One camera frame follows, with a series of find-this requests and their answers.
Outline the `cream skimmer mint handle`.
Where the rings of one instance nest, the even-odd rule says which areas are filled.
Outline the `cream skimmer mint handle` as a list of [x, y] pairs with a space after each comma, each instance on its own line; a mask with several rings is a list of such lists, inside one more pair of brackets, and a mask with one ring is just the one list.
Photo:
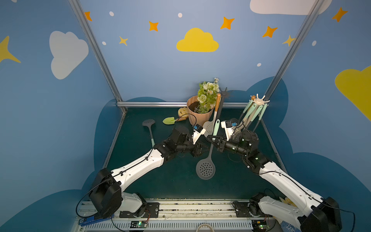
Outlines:
[[239, 127], [247, 128], [258, 106], [259, 105], [253, 102], [252, 100], [248, 103], [248, 105], [243, 110], [243, 113], [242, 113], [243, 118], [241, 119], [238, 125]]

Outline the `cream skimmer wooden handle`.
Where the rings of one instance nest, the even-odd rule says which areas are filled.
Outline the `cream skimmer wooden handle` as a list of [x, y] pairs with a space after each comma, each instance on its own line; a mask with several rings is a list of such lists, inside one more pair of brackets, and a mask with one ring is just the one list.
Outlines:
[[216, 115], [217, 115], [217, 110], [219, 108], [220, 100], [221, 100], [221, 94], [218, 93], [217, 94], [217, 99], [216, 99], [216, 105], [215, 105], [215, 108], [214, 108], [213, 120], [212, 121], [207, 121], [203, 125], [203, 128], [206, 130], [205, 133], [204, 133], [205, 137], [207, 137], [209, 135], [213, 135], [214, 124], [215, 124], [215, 121], [216, 121]]

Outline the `grey skimmer mint handle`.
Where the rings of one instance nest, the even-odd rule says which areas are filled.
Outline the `grey skimmer mint handle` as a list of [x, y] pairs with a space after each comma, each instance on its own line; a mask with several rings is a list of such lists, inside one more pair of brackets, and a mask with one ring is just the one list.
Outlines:
[[259, 123], [260, 123], [260, 121], [261, 121], [261, 119], [262, 119], [262, 117], [263, 117], [263, 115], [264, 115], [264, 113], [265, 113], [265, 111], [266, 111], [267, 106], [268, 106], [268, 104], [265, 104], [265, 105], [263, 106], [261, 112], [259, 113], [259, 118], [258, 118], [258, 121], [257, 121], [257, 123], [256, 123], [256, 125], [255, 125], [255, 127], [254, 127], [254, 129], [253, 129], [253, 132], [255, 132], [255, 130], [257, 129], [257, 127], [258, 127], [258, 125], [259, 125]]
[[196, 173], [198, 177], [203, 180], [209, 180], [215, 174], [215, 165], [212, 161], [213, 148], [214, 144], [211, 143], [208, 157], [205, 159], [201, 159], [196, 165]]
[[248, 110], [248, 108], [252, 105], [252, 103], [254, 102], [254, 100], [250, 99], [248, 104], [246, 105], [246, 107], [244, 108], [243, 112], [241, 113], [239, 119], [238, 119], [238, 124], [241, 123], [242, 121], [242, 117], [245, 115], [246, 111]]
[[251, 122], [258, 116], [264, 105], [252, 104], [243, 118], [244, 128], [247, 129]]

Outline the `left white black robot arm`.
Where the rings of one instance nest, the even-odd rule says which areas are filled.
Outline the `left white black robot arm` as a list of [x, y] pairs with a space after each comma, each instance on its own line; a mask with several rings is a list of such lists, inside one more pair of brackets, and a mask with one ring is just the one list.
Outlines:
[[155, 144], [151, 150], [120, 168], [100, 170], [93, 181], [89, 198], [97, 213], [95, 218], [111, 217], [118, 209], [132, 213], [135, 217], [145, 214], [146, 200], [138, 193], [126, 193], [125, 189], [148, 172], [174, 159], [179, 153], [200, 156], [203, 144], [198, 142], [206, 129], [200, 125], [193, 127], [193, 134], [179, 126], [164, 141]]

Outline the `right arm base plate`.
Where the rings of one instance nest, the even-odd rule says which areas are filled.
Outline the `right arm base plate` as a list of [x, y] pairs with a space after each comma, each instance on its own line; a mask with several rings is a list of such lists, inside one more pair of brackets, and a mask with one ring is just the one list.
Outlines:
[[232, 206], [238, 218], [258, 218], [262, 214], [255, 203], [234, 201]]

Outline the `all grey slotted skimmer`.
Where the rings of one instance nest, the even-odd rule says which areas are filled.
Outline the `all grey slotted skimmer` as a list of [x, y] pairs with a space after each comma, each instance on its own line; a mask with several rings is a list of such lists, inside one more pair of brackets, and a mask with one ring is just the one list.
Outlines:
[[149, 133], [150, 133], [150, 137], [151, 137], [151, 144], [152, 144], [152, 147], [154, 147], [155, 145], [155, 141], [154, 141], [154, 137], [153, 137], [153, 134], [152, 134], [152, 125], [155, 124], [155, 120], [154, 119], [147, 119], [145, 121], [142, 122], [142, 125], [144, 127], [147, 127], [149, 129]]

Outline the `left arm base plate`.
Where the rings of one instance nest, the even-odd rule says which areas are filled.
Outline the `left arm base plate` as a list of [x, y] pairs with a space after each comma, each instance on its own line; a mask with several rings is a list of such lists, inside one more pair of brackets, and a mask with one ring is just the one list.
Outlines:
[[129, 211], [120, 211], [119, 217], [120, 218], [146, 218], [146, 217], [158, 218], [159, 206], [160, 204], [158, 202], [146, 203], [134, 213], [131, 213]]

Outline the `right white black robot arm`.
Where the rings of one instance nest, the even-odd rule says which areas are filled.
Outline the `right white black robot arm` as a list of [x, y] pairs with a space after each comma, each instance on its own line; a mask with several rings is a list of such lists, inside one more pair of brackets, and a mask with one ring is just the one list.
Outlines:
[[220, 151], [241, 155], [247, 168], [293, 202], [293, 205], [288, 205], [269, 196], [256, 195], [255, 201], [262, 213], [287, 222], [302, 232], [339, 232], [342, 229], [339, 204], [331, 197], [324, 199], [312, 192], [269, 160], [258, 149], [256, 133], [245, 130], [236, 139], [209, 135], [207, 141]]

